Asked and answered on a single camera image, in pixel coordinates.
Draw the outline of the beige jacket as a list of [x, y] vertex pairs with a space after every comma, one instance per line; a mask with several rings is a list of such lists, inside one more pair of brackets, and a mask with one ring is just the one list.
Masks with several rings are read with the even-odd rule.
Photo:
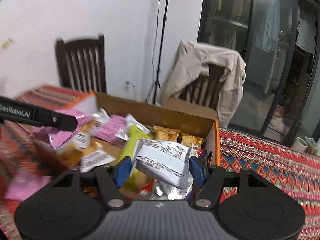
[[164, 106], [170, 97], [178, 97], [187, 85], [200, 76], [210, 77], [210, 65], [223, 71], [219, 78], [222, 88], [217, 102], [217, 117], [220, 127], [228, 127], [244, 95], [246, 63], [236, 51], [206, 43], [182, 40], [175, 63], [164, 80], [159, 103]]

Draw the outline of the pink snack packet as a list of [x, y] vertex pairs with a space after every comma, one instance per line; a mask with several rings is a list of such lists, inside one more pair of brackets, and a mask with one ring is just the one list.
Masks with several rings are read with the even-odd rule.
[[59, 122], [59, 127], [35, 127], [32, 137], [41, 142], [45, 142], [56, 149], [62, 146], [69, 139], [74, 137], [85, 124], [92, 121], [92, 116], [78, 109], [56, 110], [56, 114], [67, 115]]
[[118, 133], [120, 129], [125, 128], [125, 125], [126, 121], [123, 116], [111, 115], [110, 119], [95, 131], [94, 136], [122, 148], [125, 141], [116, 137], [116, 133]]

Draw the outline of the floor lamp stand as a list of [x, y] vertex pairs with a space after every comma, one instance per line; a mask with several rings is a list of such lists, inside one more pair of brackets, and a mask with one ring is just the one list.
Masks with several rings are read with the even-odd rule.
[[161, 60], [162, 60], [162, 52], [163, 52], [163, 42], [164, 42], [164, 34], [165, 34], [165, 27], [168, 19], [168, 7], [169, 7], [169, 0], [165, 0], [164, 3], [164, 10], [163, 10], [163, 17], [162, 17], [162, 28], [161, 28], [161, 35], [160, 35], [160, 41], [159, 41], [159, 52], [158, 52], [158, 58], [157, 58], [157, 68], [155, 69], [154, 65], [154, 59], [155, 59], [155, 51], [157, 46], [157, 40], [158, 40], [158, 29], [159, 29], [159, 13], [160, 13], [160, 5], [161, 0], [158, 0], [157, 3], [157, 23], [156, 23], [156, 31], [155, 31], [155, 38], [152, 48], [152, 85], [148, 91], [146, 102], [150, 102], [153, 105], [156, 105], [157, 102], [157, 92], [161, 89], [161, 84], [159, 81], [160, 72], [161, 72]]

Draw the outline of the white grey snack packet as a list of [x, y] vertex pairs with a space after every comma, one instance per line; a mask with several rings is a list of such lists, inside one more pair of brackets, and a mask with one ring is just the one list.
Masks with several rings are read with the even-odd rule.
[[132, 169], [180, 190], [188, 187], [191, 147], [175, 141], [139, 139], [132, 156]]

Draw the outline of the dark wooden chair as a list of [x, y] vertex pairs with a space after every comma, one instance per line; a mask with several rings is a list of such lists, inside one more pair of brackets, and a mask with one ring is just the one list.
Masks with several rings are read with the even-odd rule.
[[106, 93], [105, 37], [55, 41], [60, 85], [81, 92]]

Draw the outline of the silver foil snack packet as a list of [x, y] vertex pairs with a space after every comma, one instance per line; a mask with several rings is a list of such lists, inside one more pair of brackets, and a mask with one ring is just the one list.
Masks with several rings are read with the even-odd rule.
[[193, 178], [188, 179], [187, 189], [181, 190], [162, 181], [152, 180], [139, 191], [139, 195], [147, 200], [190, 200], [193, 182]]

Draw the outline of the glass sliding door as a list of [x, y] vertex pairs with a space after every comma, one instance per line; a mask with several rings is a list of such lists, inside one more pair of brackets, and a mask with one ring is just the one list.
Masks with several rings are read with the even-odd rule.
[[203, 0], [197, 39], [246, 63], [229, 127], [292, 144], [317, 69], [319, 0]]

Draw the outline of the orange snack packet in box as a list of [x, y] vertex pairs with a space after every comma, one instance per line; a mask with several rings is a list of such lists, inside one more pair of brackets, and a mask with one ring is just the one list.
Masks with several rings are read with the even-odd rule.
[[166, 128], [161, 126], [153, 126], [155, 132], [155, 140], [158, 141], [177, 141], [181, 130]]

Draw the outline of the red cardboard box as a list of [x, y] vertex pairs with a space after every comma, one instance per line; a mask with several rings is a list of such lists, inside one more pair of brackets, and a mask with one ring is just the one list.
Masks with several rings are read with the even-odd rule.
[[[125, 117], [131, 114], [138, 122], [150, 130], [149, 135], [153, 139], [169, 140], [173, 138], [171, 135], [165, 137], [165, 132], [160, 132], [160, 135], [158, 135], [158, 130], [160, 129], [179, 130], [180, 137], [188, 134], [193, 137], [202, 138], [203, 142], [201, 146], [207, 151], [207, 156], [204, 157], [203, 161], [209, 160], [208, 163], [212, 165], [220, 165], [219, 123], [216, 120], [217, 114], [213, 109], [177, 98], [170, 98], [168, 105], [162, 108], [99, 93], [81, 93], [80, 99], [75, 99], [65, 106], [53, 106], [53, 103], [51, 103], [51, 105], [44, 106], [44, 108], [49, 109], [51, 106], [54, 111], [76, 109], [85, 114], [95, 114], [100, 108], [103, 108], [109, 116], [118, 115]], [[44, 135], [39, 135], [35, 130], [31, 138], [43, 160], [49, 163], [55, 158], [57, 161], [55, 161], [54, 168], [60, 172], [71, 167], [72, 165], [69, 165], [67, 159], [58, 157], [58, 155], [63, 154], [64, 150], [62, 148], [67, 147], [67, 145], [54, 149], [47, 143], [49, 139], [45, 139]], [[122, 154], [124, 147], [120, 148], [102, 139], [97, 139], [97, 141], [102, 143], [107, 153], [114, 155], [117, 160], [124, 157], [124, 154]], [[139, 193], [143, 188], [151, 190], [152, 186], [153, 179], [148, 178], [146, 174], [135, 169], [132, 177], [124, 184], [123, 192], [125, 194]]]

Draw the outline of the green snack bar packet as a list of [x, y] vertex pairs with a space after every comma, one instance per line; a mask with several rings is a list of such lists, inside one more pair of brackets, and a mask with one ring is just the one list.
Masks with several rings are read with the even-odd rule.
[[[122, 159], [123, 157], [130, 157], [131, 159], [133, 159], [133, 153], [138, 140], [141, 138], [152, 139], [152, 136], [141, 131], [135, 125], [129, 128], [128, 134], [129, 139], [120, 154], [120, 159]], [[139, 192], [150, 180], [151, 179], [146, 174], [139, 171], [138, 169], [134, 169], [129, 179], [125, 181], [123, 188], [132, 192]]]

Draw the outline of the chair with beige jacket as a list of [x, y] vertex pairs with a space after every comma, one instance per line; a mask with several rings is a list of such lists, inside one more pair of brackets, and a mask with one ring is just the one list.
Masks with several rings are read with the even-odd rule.
[[219, 94], [223, 86], [220, 78], [224, 72], [223, 68], [210, 64], [209, 76], [200, 75], [195, 81], [185, 87], [178, 98], [217, 111]]

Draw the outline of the red patterned tablecloth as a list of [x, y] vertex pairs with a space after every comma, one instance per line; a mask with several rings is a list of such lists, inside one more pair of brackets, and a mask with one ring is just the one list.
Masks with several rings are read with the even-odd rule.
[[[294, 198], [305, 211], [300, 239], [319, 239], [319, 157], [294, 151], [283, 145], [218, 126], [213, 110], [184, 101], [164, 109], [107, 94], [82, 93], [68, 88], [42, 85], [25, 91], [18, 101], [47, 109], [78, 109], [93, 112], [104, 108], [108, 114], [132, 114], [149, 126], [174, 127], [208, 140], [215, 160], [228, 172], [250, 168]], [[4, 196], [18, 170], [44, 176], [62, 172], [62, 165], [43, 152], [31, 138], [33, 128], [1, 124], [1, 195]]]

